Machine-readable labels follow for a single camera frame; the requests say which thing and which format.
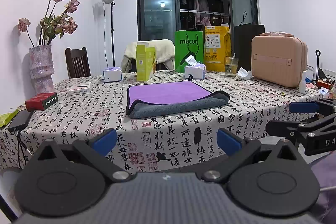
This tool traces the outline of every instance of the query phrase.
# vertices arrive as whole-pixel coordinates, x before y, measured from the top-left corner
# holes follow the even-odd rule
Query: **green shopping bag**
[[[175,32],[175,71],[184,73],[184,67],[188,65],[185,59],[190,55],[203,63],[203,52],[203,32]]]

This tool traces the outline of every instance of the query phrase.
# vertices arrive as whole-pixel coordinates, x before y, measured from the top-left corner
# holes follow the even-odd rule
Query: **smartphone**
[[[26,109],[19,111],[10,123],[8,131],[22,131],[23,129],[25,129],[33,113],[34,111],[28,112]]]

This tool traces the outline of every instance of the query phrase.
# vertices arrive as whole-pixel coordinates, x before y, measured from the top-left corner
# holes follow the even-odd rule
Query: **lamp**
[[[112,43],[112,58],[113,58],[113,66],[115,67],[115,61],[114,61],[114,43],[113,43],[113,5],[115,5],[115,3],[113,3],[114,0],[101,0],[102,2],[104,2],[105,4],[111,4],[111,43]]]

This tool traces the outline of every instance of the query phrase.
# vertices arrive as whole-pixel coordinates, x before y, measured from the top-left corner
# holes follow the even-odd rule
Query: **yellow-green box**
[[[136,79],[148,81],[156,72],[156,50],[154,47],[137,45],[136,47]]]

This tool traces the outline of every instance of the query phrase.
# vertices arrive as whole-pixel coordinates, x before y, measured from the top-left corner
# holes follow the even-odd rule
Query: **calligraphy tablecloth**
[[[123,80],[103,83],[102,76],[67,79],[55,85],[59,102],[45,111],[36,111],[21,139],[34,152],[45,139],[69,144],[77,138],[93,138],[107,128],[117,130],[115,148],[107,155],[126,171],[150,172],[204,162],[222,154],[217,146],[218,128],[226,127],[244,137],[264,138],[269,120],[301,121],[311,114],[290,113],[293,101],[318,99],[319,92],[288,89],[266,81],[241,81],[221,72],[207,72],[204,80],[193,80],[214,92],[226,91],[229,104],[190,113],[178,113],[139,120],[125,115],[127,88],[132,85],[183,81],[183,74],[158,71],[147,82],[137,82],[136,73],[123,74]],[[91,81],[91,92],[68,95],[75,83]],[[18,147],[14,133],[0,133],[0,167],[18,166]]]

